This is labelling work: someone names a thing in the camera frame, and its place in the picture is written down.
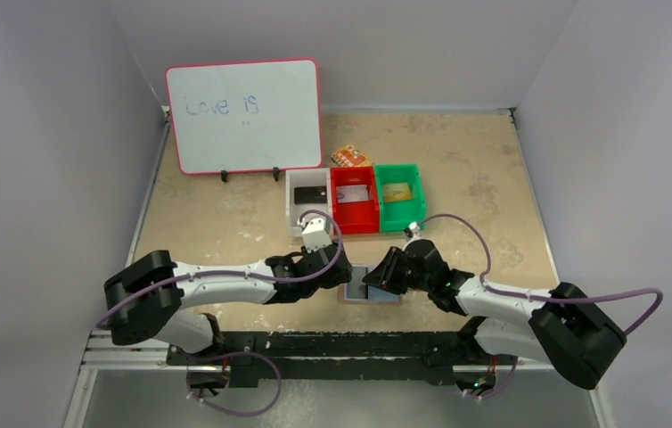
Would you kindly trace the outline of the green plastic bin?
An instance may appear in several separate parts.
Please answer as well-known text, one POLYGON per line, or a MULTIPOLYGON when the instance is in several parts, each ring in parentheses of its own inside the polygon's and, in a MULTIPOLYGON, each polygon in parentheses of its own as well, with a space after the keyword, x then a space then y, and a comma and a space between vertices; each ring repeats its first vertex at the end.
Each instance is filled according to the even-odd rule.
POLYGON ((401 232, 426 217, 422 180, 415 164, 374 167, 380 210, 381 233, 401 232))

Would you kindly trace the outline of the white plastic bin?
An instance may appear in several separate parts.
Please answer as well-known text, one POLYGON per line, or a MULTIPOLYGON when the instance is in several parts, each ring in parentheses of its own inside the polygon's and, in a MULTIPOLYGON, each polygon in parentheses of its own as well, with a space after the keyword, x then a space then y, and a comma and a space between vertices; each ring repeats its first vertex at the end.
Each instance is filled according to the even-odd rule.
POLYGON ((305 211, 332 214, 330 169, 292 169, 285 174, 285 215, 289 236, 300 238, 299 218, 305 211))

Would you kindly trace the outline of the red plastic bin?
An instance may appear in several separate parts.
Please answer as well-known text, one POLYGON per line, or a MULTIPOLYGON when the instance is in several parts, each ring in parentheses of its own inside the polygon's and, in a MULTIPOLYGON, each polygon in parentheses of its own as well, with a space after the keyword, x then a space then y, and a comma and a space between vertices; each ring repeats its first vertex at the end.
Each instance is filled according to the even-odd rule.
POLYGON ((345 235, 379 232, 379 203, 373 167, 331 168, 332 217, 345 235))

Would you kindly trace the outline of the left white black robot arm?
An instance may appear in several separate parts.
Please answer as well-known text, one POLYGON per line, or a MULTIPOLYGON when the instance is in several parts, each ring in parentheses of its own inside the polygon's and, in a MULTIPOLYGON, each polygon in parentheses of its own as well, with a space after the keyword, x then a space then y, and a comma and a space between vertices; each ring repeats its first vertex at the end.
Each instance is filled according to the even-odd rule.
POLYGON ((172 260, 166 250, 152 251, 104 283, 107 310, 96 325, 110 331, 117 346, 154 339, 197 354, 222 339, 217 319, 192 308, 295 303, 349 282, 352 272, 337 243, 231 267, 190 265, 172 260))

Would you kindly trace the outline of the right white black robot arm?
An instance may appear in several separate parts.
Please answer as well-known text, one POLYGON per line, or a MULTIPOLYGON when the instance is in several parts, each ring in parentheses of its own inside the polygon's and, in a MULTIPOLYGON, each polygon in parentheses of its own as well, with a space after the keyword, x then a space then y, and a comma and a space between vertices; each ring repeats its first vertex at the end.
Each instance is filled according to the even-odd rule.
POLYGON ((426 239, 392 247, 365 284, 401 295, 426 292, 444 312, 467 316, 462 343, 481 354, 508 355, 551 365, 568 382, 596 387, 627 343, 627 336, 574 284, 525 290, 483 281, 451 268, 426 239))

